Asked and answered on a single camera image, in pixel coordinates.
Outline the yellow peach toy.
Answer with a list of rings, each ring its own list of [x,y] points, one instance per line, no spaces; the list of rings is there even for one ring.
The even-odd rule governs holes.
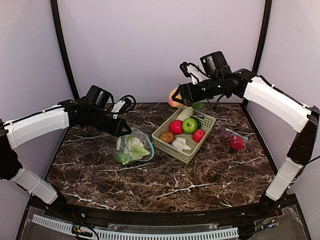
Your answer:
[[[169,94],[169,96],[168,96],[168,104],[172,107],[172,100],[176,100],[177,98],[175,97],[174,99],[173,99],[173,97],[171,97],[171,92],[170,92],[170,94]]]

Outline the round red fruit toy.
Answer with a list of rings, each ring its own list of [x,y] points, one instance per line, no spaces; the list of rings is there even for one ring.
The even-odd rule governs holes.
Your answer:
[[[182,125],[183,122],[181,120],[174,120],[170,123],[169,129],[175,135],[181,135],[184,132]]]

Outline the white green cabbage toy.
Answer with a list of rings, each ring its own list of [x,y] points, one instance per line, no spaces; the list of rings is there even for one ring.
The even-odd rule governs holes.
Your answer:
[[[130,160],[141,160],[151,154],[150,151],[144,147],[143,142],[132,134],[125,138],[123,153],[128,154]]]

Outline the clear zip bag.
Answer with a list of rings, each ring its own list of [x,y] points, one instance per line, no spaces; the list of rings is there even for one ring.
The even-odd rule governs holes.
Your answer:
[[[244,151],[248,142],[248,137],[242,136],[224,126],[221,126],[217,129],[216,137],[236,151]]]
[[[155,148],[149,135],[137,128],[131,128],[131,133],[120,136],[116,141],[114,159],[123,166],[133,162],[148,162],[155,156]]]

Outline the green leafy vegetable toy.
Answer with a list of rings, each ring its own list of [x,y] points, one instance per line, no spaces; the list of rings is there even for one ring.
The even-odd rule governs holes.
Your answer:
[[[116,160],[119,162],[119,163],[122,163],[122,164],[127,164],[130,162],[130,156],[126,153],[118,153],[116,155]]]

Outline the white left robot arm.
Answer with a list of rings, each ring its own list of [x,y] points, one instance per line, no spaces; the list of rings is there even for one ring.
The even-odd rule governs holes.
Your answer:
[[[114,137],[132,132],[120,115],[132,111],[136,99],[125,95],[115,101],[113,95],[92,85],[78,100],[64,100],[42,111],[0,123],[0,178],[13,181],[29,194],[52,205],[58,191],[19,161],[16,149],[21,145],[58,130],[70,127],[93,127]]]

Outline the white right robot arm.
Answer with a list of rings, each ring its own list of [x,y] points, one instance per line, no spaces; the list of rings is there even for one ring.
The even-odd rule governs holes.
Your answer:
[[[264,197],[278,201],[312,162],[318,135],[320,110],[302,103],[267,81],[262,75],[241,68],[232,71],[221,51],[200,58],[201,67],[182,62],[180,70],[190,83],[180,84],[172,100],[182,105],[213,99],[216,96],[236,96],[253,103],[286,123],[295,137]]]

